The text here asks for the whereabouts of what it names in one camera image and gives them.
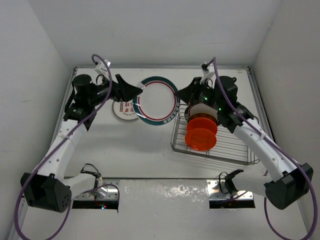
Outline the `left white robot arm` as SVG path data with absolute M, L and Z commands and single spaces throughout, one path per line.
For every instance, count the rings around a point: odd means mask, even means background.
M 116 81 L 103 77 L 101 84 L 95 84 L 90 75 L 81 74 L 71 82 L 72 92 L 64 107 L 63 121 L 47 156 L 34 173 L 24 173 L 20 179 L 30 207 L 63 213 L 75 197 L 102 185 L 99 172 L 81 170 L 77 176 L 65 179 L 65 171 L 98 108 L 109 99 L 129 102 L 143 92 L 120 74 L 115 77 Z

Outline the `white plate green rim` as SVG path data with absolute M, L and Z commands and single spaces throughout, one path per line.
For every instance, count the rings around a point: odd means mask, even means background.
M 142 93 L 132 100 L 136 116 L 144 123 L 162 126 L 177 115 L 181 100 L 177 87 L 167 78 L 151 76 L 140 82 Z

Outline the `white plate red characters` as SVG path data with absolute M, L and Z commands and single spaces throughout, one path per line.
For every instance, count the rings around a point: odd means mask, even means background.
M 113 101 L 112 112 L 116 118 L 124 122 L 133 122 L 138 120 L 138 116 L 134 110 L 133 101 Z

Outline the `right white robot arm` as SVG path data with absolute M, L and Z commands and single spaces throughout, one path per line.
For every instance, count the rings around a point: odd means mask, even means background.
M 253 151 L 271 177 L 270 182 L 264 183 L 262 195 L 274 207 L 284 210 L 307 193 L 311 193 L 315 202 L 311 183 L 313 168 L 292 159 L 262 130 L 254 115 L 238 102 L 235 82 L 235 78 L 221 76 L 210 87 L 200 77 L 195 77 L 175 96 L 188 105 L 203 103 L 216 110 L 218 122 Z

